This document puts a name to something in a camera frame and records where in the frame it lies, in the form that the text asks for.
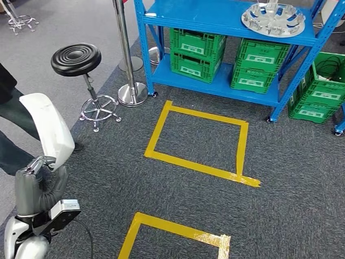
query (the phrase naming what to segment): stanchion base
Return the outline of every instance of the stanchion base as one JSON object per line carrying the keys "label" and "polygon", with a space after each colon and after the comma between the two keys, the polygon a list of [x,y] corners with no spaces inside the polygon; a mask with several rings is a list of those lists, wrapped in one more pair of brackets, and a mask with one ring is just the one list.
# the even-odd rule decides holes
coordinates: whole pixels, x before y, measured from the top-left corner
{"label": "stanchion base", "polygon": [[[142,67],[144,64],[141,58],[139,57],[130,57],[130,60],[132,60],[132,66],[133,67],[133,71],[138,71]],[[124,60],[122,59],[119,63],[119,68],[121,71],[127,71],[127,69],[126,68],[126,65],[124,64]]]}
{"label": "stanchion base", "polygon": [[148,89],[146,85],[142,83],[136,83],[138,89],[136,102],[134,103],[130,95],[130,87],[129,84],[122,86],[118,91],[118,100],[121,104],[127,107],[136,107],[143,104],[148,96]]}
{"label": "stanchion base", "polygon": [[[168,47],[164,47],[165,53],[170,53],[170,49]],[[150,56],[150,63],[152,65],[158,65],[160,62],[158,47],[151,47],[148,50],[148,55]]]}

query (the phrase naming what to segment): green plastic crate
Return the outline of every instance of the green plastic crate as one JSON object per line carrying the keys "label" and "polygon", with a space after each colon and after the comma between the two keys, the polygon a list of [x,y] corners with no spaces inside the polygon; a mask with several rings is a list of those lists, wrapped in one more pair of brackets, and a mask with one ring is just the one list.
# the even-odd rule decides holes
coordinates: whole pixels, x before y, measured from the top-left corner
{"label": "green plastic crate", "polygon": [[170,28],[170,50],[213,62],[224,52],[226,36]]}
{"label": "green plastic crate", "polygon": [[231,87],[255,93],[267,93],[276,74],[258,70],[234,68]]}
{"label": "green plastic crate", "polygon": [[242,39],[236,63],[242,69],[255,69],[276,73],[284,61],[289,44]]}
{"label": "green plastic crate", "polygon": [[345,93],[340,93],[339,89],[328,87],[307,87],[305,80],[298,85],[300,99],[307,103],[315,103],[331,107],[339,107],[345,100]]}
{"label": "green plastic crate", "polygon": [[300,100],[298,91],[295,91],[290,98],[288,108],[289,117],[292,119],[309,120],[319,124],[324,124],[338,109],[325,105],[307,103]]}
{"label": "green plastic crate", "polygon": [[318,72],[320,76],[331,77],[337,72],[337,66],[336,64],[339,61],[345,62],[345,55],[320,52],[301,82],[301,99],[309,103],[319,103],[334,107],[343,102],[345,100],[345,83],[318,79],[317,74]]}
{"label": "green plastic crate", "polygon": [[221,66],[223,56],[224,52],[215,62],[209,62],[170,51],[170,69],[174,73],[211,84]]}

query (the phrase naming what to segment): blue metal shelf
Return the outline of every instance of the blue metal shelf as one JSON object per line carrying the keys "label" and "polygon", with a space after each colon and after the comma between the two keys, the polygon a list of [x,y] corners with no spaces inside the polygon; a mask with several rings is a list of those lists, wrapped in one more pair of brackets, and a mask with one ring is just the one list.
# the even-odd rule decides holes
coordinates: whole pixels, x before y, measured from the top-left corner
{"label": "blue metal shelf", "polygon": [[[241,15],[252,2],[233,0],[155,0],[146,11],[142,0],[134,0],[136,20],[139,31],[144,68],[146,73],[148,93],[154,93],[154,83],[176,86],[179,88],[215,94],[252,103],[273,107],[270,121],[277,121],[289,99],[294,93],[304,74],[310,67],[321,48],[332,33],[336,24],[345,13],[345,1],[338,1],[327,22],[316,35],[314,34],[313,21],[325,0],[316,0],[310,9],[301,9],[305,16],[306,28],[300,35],[290,38],[273,38],[264,36],[247,29],[242,24]],[[163,57],[156,71],[152,74],[148,56],[146,25]],[[158,26],[157,35],[152,25]],[[229,86],[232,65],[222,64],[220,71],[212,84],[183,77],[170,72],[169,56],[164,56],[163,27],[181,28],[187,30],[218,33],[235,37],[268,40],[271,42],[292,44],[289,54],[267,94],[231,89]],[[305,46],[296,54],[299,45]],[[294,78],[281,96],[279,94],[278,81],[292,63],[307,53]]]}
{"label": "blue metal shelf", "polygon": [[306,28],[298,36],[273,38],[249,30],[242,23],[241,16],[252,4],[231,0],[156,0],[144,15],[143,21],[151,25],[304,46],[313,46],[317,40],[309,9],[301,9],[306,16]]}
{"label": "blue metal shelf", "polygon": [[232,64],[222,63],[212,84],[182,76],[170,71],[170,55],[166,54],[152,75],[154,83],[175,86],[187,90],[209,93],[216,96],[233,98],[252,103],[276,106],[279,90],[277,77],[272,83],[267,94],[254,93],[230,88],[232,75]]}

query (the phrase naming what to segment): yellow tape square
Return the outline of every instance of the yellow tape square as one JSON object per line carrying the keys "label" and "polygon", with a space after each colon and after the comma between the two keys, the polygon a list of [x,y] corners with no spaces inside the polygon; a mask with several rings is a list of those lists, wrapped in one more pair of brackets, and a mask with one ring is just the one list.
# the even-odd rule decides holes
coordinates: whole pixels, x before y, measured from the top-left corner
{"label": "yellow tape square", "polygon": [[[158,138],[162,131],[164,123],[168,116],[169,112],[179,112],[187,115],[200,117],[204,119],[209,120],[216,120],[228,124],[235,124],[240,127],[240,137],[238,139],[237,152],[236,154],[236,173],[227,172],[225,170],[213,168],[210,166],[205,166],[200,163],[195,163],[191,161],[188,161],[185,159],[178,158],[176,156],[167,155],[164,153],[160,153],[154,151],[154,148],[158,141]],[[248,135],[248,126],[249,123],[243,120],[238,120],[234,118],[228,118],[219,115],[215,115],[211,113],[200,112],[196,110],[190,110],[186,108],[173,106],[172,101],[166,101],[163,108],[160,118],[157,122],[156,127],[154,128],[152,136],[148,142],[148,147],[145,152],[145,156],[147,158],[158,159],[167,163],[173,163],[174,165],[189,168],[195,171],[199,171],[205,174],[210,174],[213,176],[221,177],[224,179],[244,183],[246,185],[249,185],[252,187],[260,187],[260,180],[250,178],[248,176],[243,176],[243,164],[245,162],[246,154],[246,145]]]}
{"label": "yellow tape square", "polygon": [[128,259],[130,257],[130,251],[132,247],[133,247],[134,241],[141,224],[218,247],[218,259],[227,259],[229,257],[230,236],[216,236],[201,230],[137,212],[134,215],[118,259]]}

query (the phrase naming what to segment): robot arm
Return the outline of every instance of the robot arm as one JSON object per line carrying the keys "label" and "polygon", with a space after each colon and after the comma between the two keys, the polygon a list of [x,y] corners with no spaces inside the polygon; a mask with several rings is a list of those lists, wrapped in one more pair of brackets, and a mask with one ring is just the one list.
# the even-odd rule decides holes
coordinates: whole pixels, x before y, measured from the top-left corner
{"label": "robot arm", "polygon": [[16,173],[15,190],[18,216],[30,216],[48,211],[61,200],[69,178],[65,166],[61,166],[56,171],[57,179],[54,187],[48,192],[43,192],[40,188],[42,179],[37,177],[39,168],[36,166],[36,170],[38,171],[35,171],[32,167],[34,166],[32,163],[47,165],[47,160],[55,162],[54,158],[39,156],[33,160],[31,165]]}
{"label": "robot arm", "polygon": [[[41,93],[20,98],[34,120],[44,156],[38,156],[16,173],[17,215],[5,230],[5,259],[43,259],[51,241],[51,231],[59,231],[78,215],[78,200],[61,200],[69,174],[63,165],[73,151],[74,141],[63,117],[49,98]],[[41,167],[57,179],[44,192]]]}
{"label": "robot arm", "polygon": [[61,203],[67,184],[69,174],[65,166],[56,171],[57,179],[52,190],[44,192],[41,189],[41,166],[54,160],[39,156],[17,172],[15,192],[18,215],[11,217],[5,230],[5,259],[43,259],[51,239],[50,230],[63,229],[80,212],[78,202],[77,207],[72,208],[73,214],[69,213],[73,217],[69,219],[65,219],[64,211],[59,210],[59,206],[56,208]]}

